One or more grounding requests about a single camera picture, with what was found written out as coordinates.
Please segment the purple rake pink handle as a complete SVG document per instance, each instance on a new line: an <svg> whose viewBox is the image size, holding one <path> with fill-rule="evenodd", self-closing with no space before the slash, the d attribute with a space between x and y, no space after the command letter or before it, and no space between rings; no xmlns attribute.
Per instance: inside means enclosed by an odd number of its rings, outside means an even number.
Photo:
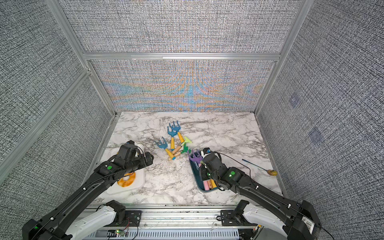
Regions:
<svg viewBox="0 0 384 240"><path fill-rule="evenodd" d="M189 154L189 160L199 166L203 160L203 156L201 155L200 151L191 150L191 153Z"/></svg>

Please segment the teal plastic storage box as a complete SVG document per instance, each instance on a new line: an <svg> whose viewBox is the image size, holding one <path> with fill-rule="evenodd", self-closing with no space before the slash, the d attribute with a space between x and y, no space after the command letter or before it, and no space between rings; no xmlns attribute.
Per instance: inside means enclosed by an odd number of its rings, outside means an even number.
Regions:
<svg viewBox="0 0 384 240"><path fill-rule="evenodd" d="M192 172L193 172L193 175L194 175L194 178L195 178L195 181L197 183L197 186L198 186L198 189L200 191L202 191L203 193L208 193L208 192L212 192L214 190L217 190L218 188L216 187L215 189L211 189L209 191L205 191L204 190L204 186L203 186L203 181L208 181L209 185L210 185L210 180L209 178L204 178L203 180L201 179L201 176L200 176L200 172L199 172L199 166L197 166L194 162L191 162L190 161L190 166L191 166L191 169L192 169Z"/></svg>

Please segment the light blue rake yellow handle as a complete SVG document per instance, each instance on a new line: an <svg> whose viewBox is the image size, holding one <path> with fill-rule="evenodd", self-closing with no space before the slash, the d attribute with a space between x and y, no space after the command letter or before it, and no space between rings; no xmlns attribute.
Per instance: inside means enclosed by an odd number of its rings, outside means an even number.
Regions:
<svg viewBox="0 0 384 240"><path fill-rule="evenodd" d="M164 137L162 137L160 140L158 141L154 141L155 144L160 148L160 149L163 149L166 151L166 153L168 154L169 158L171 160L174 160L176 157L174 156L174 154L168 149L168 144L165 140Z"/></svg>

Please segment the light green tool wooden handle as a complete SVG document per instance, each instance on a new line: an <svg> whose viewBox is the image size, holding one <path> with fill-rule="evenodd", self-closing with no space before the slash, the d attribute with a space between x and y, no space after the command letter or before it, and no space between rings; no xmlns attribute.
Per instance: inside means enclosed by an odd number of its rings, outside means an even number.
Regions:
<svg viewBox="0 0 384 240"><path fill-rule="evenodd" d="M180 146L176 147L172 153L173 154L176 154L177 152L179 152L187 143L192 143L192 141L190 139L188 139L187 137L184 137L184 141L181 143Z"/></svg>

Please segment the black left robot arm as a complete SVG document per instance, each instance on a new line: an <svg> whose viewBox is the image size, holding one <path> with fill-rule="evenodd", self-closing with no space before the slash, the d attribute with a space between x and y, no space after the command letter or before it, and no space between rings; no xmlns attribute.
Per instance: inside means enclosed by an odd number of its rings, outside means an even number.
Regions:
<svg viewBox="0 0 384 240"><path fill-rule="evenodd" d="M153 164L154 156L128 141L116 155L101 163L70 197L40 220L30 219L22 227L23 240L71 240L70 225L95 200L125 174Z"/></svg>

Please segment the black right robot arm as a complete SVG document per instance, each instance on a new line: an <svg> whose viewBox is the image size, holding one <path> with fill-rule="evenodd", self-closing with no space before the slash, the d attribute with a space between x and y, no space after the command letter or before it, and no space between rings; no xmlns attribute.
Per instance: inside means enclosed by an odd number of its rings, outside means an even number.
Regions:
<svg viewBox="0 0 384 240"><path fill-rule="evenodd" d="M218 152L210 148L201 151L201 179L213 180L223 191L246 197L236 208L222 215L222 221L235 226L260 225L288 240L316 240L322 224L312 204L285 198L254 181L236 167L228 168Z"/></svg>

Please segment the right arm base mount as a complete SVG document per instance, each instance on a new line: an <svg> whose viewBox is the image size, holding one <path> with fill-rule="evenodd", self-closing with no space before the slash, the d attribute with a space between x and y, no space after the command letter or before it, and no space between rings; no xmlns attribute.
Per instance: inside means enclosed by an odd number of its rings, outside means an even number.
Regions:
<svg viewBox="0 0 384 240"><path fill-rule="evenodd" d="M234 210L221 210L220 214L216 216L216 220L222 223L222 226L257 226L260 223L249 222L245 218L245 207L250 204L249 201L241 200Z"/></svg>

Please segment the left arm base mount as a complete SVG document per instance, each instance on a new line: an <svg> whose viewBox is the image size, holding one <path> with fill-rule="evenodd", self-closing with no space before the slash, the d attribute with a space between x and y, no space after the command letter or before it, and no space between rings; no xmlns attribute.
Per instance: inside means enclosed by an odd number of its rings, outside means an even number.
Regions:
<svg viewBox="0 0 384 240"><path fill-rule="evenodd" d="M140 210L131 210L131 209L126 209L126 207L115 201L112 200L106 204L102 204L97 208L97 211L101 209L101 206L107 206L112 208L115 212L115 218L113 221L106 225L106 227L125 227L127 225L134 225L134 226L139 226L140 221L142 218L142 211Z"/></svg>

